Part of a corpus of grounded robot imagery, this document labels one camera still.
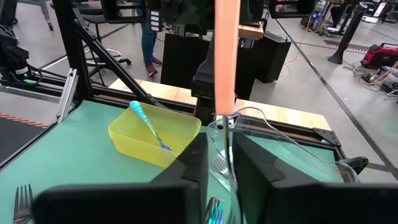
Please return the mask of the black floor mat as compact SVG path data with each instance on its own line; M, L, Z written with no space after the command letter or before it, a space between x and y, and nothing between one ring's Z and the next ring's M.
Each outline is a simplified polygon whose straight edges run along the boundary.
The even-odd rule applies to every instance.
M0 165L47 127L26 119L0 118Z

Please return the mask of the black frame bracket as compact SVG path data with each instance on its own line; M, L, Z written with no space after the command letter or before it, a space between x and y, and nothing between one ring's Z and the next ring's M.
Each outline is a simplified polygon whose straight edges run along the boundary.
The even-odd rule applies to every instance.
M369 159L364 156L347 158L341 160L341 162L349 165L357 174L360 174L364 168L369 164Z

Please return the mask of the black office chair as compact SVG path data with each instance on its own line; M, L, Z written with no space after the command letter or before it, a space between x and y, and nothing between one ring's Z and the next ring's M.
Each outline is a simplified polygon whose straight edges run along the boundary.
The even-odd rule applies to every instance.
M82 17L86 21L87 27L89 27L90 24L93 24L95 26L97 39L101 42L99 24L107 23L104 15L103 14L100 14L100 15L83 14ZM126 63L127 65L132 64L130 59L123 58L123 55L121 54L121 52L118 52L117 50L113 50L113 49L107 49L107 51L118 61L118 63ZM103 80L101 71L104 68L109 70L109 68L103 62L103 60L100 59L100 57L97 56L90 48L88 48L88 50L85 51L85 56L86 56L87 66L93 67L93 69L89 72L90 76L92 77L93 75L98 74L101 84L103 86L105 86L105 82Z

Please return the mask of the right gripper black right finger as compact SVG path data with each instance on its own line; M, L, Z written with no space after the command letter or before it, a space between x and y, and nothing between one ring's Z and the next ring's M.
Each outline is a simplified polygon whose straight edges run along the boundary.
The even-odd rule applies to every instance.
M248 224L398 224L398 185L323 183L242 133L232 151Z

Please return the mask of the black floor stand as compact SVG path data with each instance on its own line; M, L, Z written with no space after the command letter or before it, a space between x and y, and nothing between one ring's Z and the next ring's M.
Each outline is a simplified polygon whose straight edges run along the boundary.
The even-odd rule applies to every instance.
M348 48L349 43L351 42L351 39L353 38L354 33L356 32L356 29L358 28L366 9L367 5L365 2L359 2L356 4L352 20L348 28L346 29L346 32L343 35L336 52L332 56L327 58L329 62L338 65L341 65L343 63L343 54Z

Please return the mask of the yellow plastic bin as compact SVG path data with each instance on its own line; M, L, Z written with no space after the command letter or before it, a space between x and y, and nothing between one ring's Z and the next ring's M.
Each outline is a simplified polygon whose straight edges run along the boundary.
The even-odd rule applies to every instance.
M201 121L154 105L141 103L147 117L171 151L162 149L149 128L129 107L109 126L109 136L118 152L166 168L200 132Z

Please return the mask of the person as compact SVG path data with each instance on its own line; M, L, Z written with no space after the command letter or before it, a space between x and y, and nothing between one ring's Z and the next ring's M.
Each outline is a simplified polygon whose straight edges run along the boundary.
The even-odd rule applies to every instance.
M157 40L157 32L152 30L147 23L141 24L142 38L141 47L144 65L149 77L157 74L156 65L161 66L162 61L154 56L154 47Z

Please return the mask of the wooden handled silver fork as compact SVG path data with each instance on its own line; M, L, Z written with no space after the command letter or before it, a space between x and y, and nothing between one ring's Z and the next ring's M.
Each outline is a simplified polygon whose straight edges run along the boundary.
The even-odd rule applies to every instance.
M234 113L240 3L241 0L215 0L215 113L221 118L207 127L217 149L211 173L231 193L236 191L236 181L229 158L229 117Z

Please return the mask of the black device with label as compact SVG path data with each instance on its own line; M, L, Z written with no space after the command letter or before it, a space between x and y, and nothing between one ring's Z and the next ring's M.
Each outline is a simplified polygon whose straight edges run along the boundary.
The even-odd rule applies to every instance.
M36 86L42 73L28 64L29 52L17 45L14 31L0 25L0 75L9 82Z

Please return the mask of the black computer tower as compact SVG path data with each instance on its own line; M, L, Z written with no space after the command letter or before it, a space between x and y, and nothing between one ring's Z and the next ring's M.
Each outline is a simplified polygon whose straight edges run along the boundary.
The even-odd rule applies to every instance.
M205 61L210 41L166 34L160 82L191 89L192 78Z
M254 77L262 83L278 80L290 46L291 41L287 36L265 31L261 39L255 40L246 49L250 71L254 73Z

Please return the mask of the clear plastic container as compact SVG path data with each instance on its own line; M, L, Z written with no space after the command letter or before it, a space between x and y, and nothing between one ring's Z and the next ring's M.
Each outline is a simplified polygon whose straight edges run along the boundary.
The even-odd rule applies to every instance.
M244 134L263 149L320 182L332 184L359 183L357 173L349 165L337 161L333 157L328 159L325 157L324 152L318 151L313 147L300 145L297 141L271 125L266 120L265 114L255 107L246 107L232 114L229 117L229 130L231 135L229 139L231 141L229 158L236 181L236 191L235 193L230 192L231 208L226 217L227 224L248 224L239 205L238 183L234 173L232 143L235 133ZM209 135L208 138L211 144L210 158L212 168L213 154L217 149Z

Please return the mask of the red tool case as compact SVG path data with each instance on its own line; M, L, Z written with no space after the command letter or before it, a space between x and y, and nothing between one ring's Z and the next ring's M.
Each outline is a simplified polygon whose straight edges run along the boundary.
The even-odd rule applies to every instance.
M379 69L382 66L392 67L398 61L398 44L382 43L372 45L361 61L365 68Z

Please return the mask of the iridescent rainbow metal fork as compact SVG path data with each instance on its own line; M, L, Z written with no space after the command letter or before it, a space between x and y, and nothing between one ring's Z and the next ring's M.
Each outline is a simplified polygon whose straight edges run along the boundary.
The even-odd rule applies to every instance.
M31 219L30 207L34 197L30 184L16 189L13 224L27 224Z
M151 133L154 135L154 137L158 141L160 147L162 149L171 151L171 149L163 143L161 137L159 136L159 134L153 127L152 123L150 122L149 118L147 117L141 103L139 101L131 101L129 103L129 106L135 112L135 114L137 114L137 116L141 119L141 121L149 128Z
M224 201L217 197L210 198L205 210L205 224L224 223Z

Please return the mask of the green table mat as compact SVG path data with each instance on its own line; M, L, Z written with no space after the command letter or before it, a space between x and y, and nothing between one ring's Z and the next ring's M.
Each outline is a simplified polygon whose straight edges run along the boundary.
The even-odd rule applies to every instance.
M0 171L0 224L11 224L17 187L149 182L164 168L118 152L108 126L123 109L84 101Z

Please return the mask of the silver aluminium frame bracket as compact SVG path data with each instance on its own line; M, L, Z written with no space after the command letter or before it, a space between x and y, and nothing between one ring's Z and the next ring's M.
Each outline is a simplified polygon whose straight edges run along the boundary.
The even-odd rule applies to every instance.
M62 95L59 101L59 109L56 115L57 124L60 124L67 116L72 104L73 97L76 92L76 86L78 83L77 69L71 68L62 91Z

